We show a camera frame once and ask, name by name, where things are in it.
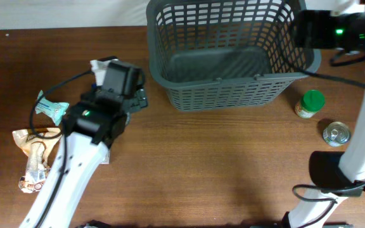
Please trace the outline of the green lid spice jar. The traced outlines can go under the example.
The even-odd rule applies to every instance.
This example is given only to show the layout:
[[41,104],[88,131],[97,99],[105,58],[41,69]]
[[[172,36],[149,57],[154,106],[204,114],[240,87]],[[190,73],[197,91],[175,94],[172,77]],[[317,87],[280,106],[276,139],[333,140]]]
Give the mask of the green lid spice jar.
[[295,105],[295,113],[301,118],[311,118],[325,105],[324,95],[317,90],[307,91]]

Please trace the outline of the grey plastic basket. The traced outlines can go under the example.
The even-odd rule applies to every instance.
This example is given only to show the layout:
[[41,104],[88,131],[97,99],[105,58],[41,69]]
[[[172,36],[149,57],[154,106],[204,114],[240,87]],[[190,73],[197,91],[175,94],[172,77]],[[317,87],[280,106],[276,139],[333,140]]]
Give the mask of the grey plastic basket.
[[261,106],[321,63],[288,27],[303,0],[151,0],[150,73],[179,111]]

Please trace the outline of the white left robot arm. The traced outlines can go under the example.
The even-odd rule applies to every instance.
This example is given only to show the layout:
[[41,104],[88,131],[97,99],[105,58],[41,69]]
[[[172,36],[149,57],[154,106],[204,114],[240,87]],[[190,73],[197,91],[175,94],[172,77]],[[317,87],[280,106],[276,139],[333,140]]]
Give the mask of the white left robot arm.
[[96,86],[61,121],[49,175],[21,227],[68,227],[87,184],[124,133],[131,113],[148,106],[143,70],[114,56],[93,60]]

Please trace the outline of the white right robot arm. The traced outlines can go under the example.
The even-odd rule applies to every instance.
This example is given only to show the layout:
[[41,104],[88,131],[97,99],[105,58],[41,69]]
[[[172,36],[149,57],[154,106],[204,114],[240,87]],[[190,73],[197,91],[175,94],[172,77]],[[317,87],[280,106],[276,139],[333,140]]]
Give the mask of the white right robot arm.
[[[332,10],[302,9],[294,19],[285,20],[281,28],[289,35],[297,48],[339,49],[330,59],[330,65],[340,67],[347,62],[338,62],[344,53],[365,52],[365,12],[349,13],[347,10],[358,5],[348,1]],[[363,88],[365,83],[330,75],[308,72],[288,59],[283,61],[292,69],[311,77],[341,82]],[[312,184],[304,184],[306,190],[299,196],[300,203],[287,212],[282,220],[283,227],[324,227],[328,217],[341,202],[359,197],[365,192],[365,92],[354,135],[345,152],[329,153],[315,151],[309,162]]]

